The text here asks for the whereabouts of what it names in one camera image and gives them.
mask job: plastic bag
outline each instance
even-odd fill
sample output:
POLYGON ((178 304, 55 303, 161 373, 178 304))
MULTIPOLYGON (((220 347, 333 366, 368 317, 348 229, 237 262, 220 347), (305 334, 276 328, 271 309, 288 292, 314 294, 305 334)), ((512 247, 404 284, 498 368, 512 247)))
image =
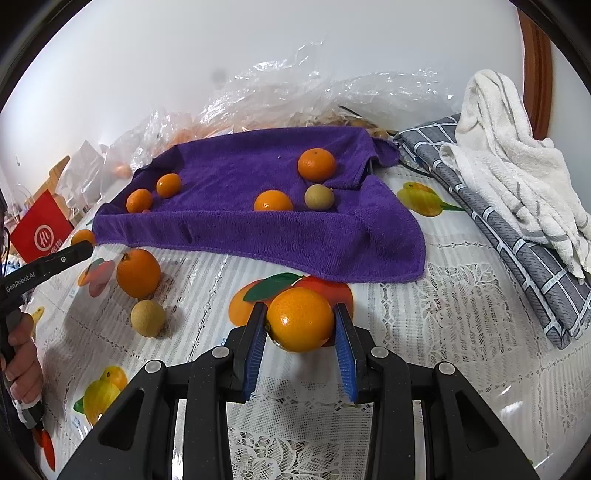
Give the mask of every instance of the plastic bag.
POLYGON ((70 219, 87 212, 100 199, 104 158, 85 141, 72 155, 57 181, 56 193, 64 197, 70 219))
POLYGON ((125 132, 106 149, 100 194, 112 200, 131 180, 133 173, 168 148, 176 133, 192 125, 188 113, 156 110, 137 127, 125 132))
POLYGON ((322 80, 316 62, 321 46, 306 45, 290 60, 260 63, 234 77, 197 117, 194 137, 210 131, 346 124, 351 111, 375 127, 399 131, 461 107, 432 70, 322 80))
POLYGON ((103 199, 113 199, 152 158, 191 140, 309 125, 353 125, 389 138, 461 107, 431 70, 323 79, 317 67, 321 47, 308 44, 290 59, 258 63, 236 75, 214 93, 194 122, 187 113, 159 110, 121 135, 106 151, 103 199))

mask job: screw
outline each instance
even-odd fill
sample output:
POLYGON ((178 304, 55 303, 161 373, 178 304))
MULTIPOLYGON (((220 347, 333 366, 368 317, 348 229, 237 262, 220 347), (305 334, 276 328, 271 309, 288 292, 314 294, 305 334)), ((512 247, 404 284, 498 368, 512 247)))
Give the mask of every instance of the screw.
POLYGON ((144 368, 149 374, 155 374, 158 370, 160 370, 161 367, 162 365, 160 364, 160 362, 158 362, 158 360, 151 360, 146 364, 144 368))
POLYGON ((388 350, 383 346, 375 346, 371 349, 371 354, 375 358, 386 358, 388 356, 388 350))
POLYGON ((447 362, 439 364, 439 371, 444 375, 453 375, 456 372, 456 367, 447 362))
POLYGON ((215 358, 224 358, 230 355, 230 349, 227 346, 217 346, 212 350, 212 355, 215 358))

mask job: lace tablecloth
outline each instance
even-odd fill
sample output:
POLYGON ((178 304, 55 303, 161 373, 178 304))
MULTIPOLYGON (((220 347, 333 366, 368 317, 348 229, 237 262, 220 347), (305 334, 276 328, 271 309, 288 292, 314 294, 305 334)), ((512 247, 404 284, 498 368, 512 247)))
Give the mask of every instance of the lace tablecloth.
MULTIPOLYGON (((420 181, 453 203, 444 188, 394 167, 380 172, 394 190, 420 181)), ((408 362, 454 363, 484 397, 534 462, 542 479, 566 470, 591 433, 591 333, 563 351, 552 347, 498 254, 463 212, 417 215, 427 244, 425 275, 408 284, 353 284, 354 322, 408 362)), ((123 245, 95 249, 117 260, 123 245)), ((163 280, 155 299, 167 311, 162 339, 129 325, 134 300, 111 280, 91 298, 76 280, 86 264, 35 291, 28 307, 45 313, 37 344, 46 375, 46 427, 57 471, 85 435, 73 405, 107 365, 132 377, 151 359, 174 365, 222 343, 232 325, 228 305, 252 280, 291 271, 262 261, 204 252, 150 249, 163 280)), ((372 406, 352 405, 340 384, 334 349, 289 354, 268 341, 256 391, 228 405, 235 479, 360 480, 365 470, 372 406)), ((183 405, 174 449, 182 478, 183 405)), ((424 478, 420 408, 415 406, 417 478, 424 478)), ((56 473, 48 470, 48 478, 56 473)))

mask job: red box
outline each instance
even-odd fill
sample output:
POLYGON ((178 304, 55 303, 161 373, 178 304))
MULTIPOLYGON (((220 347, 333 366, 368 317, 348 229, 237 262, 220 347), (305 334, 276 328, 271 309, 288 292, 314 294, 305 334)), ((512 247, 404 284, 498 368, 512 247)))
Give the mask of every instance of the red box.
POLYGON ((10 234, 11 243, 27 263, 55 253, 73 228, 49 190, 44 191, 10 234))

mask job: orange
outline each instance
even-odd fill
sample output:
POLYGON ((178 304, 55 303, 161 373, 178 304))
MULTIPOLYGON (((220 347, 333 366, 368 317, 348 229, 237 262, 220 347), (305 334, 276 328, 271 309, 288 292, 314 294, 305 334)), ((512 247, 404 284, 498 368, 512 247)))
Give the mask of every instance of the orange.
POLYGON ((266 190, 255 200, 256 212, 270 212, 274 210, 293 210, 290 198, 279 190, 266 190))
POLYGON ((311 148, 300 156, 297 171, 308 181, 323 182, 335 174, 336 160, 324 148, 311 148))
POLYGON ((156 192, 162 198, 169 199, 181 191, 181 177, 176 173, 167 173, 160 177, 156 184, 156 192))
POLYGON ((78 230, 74 235, 72 235, 72 240, 70 240, 70 245, 76 245, 84 240, 88 240, 92 246, 96 245, 96 238, 95 234, 92 233, 91 230, 78 230))
POLYGON ((149 190, 138 189, 127 197, 127 211, 129 213, 139 213, 148 210, 152 206, 152 194, 149 190))
POLYGON ((268 333, 290 352, 307 352, 332 336, 335 317, 326 298, 309 288, 294 287, 280 293, 267 311, 268 333))
POLYGON ((134 172, 131 170, 131 167, 125 163, 119 164, 117 165, 114 169, 113 172, 115 173, 115 175, 120 178, 120 179, 130 179, 134 172))
POLYGON ((160 282, 160 274, 158 261, 141 248, 123 254, 117 265, 117 283, 121 290, 135 299, 152 295, 160 282))
MULTIPOLYGON (((230 301, 230 306, 228 307, 228 317, 230 317, 230 321, 236 325, 237 327, 241 327, 248 323, 248 319, 251 317, 252 309, 255 307, 255 302, 253 301, 244 301, 244 295, 246 292, 254 287, 257 283, 262 282, 262 280, 255 280, 254 282, 250 282, 247 286, 242 287, 240 290, 236 292, 236 294, 232 297, 230 301)), ((271 302, 275 299, 275 297, 271 297, 270 299, 262 300, 267 308, 271 305, 271 302)))
POLYGON ((316 293, 320 293, 320 295, 329 301, 330 308, 333 308, 337 303, 344 303, 349 316, 353 318, 353 294, 346 283, 327 281, 309 276, 298 280, 295 286, 309 288, 316 293))

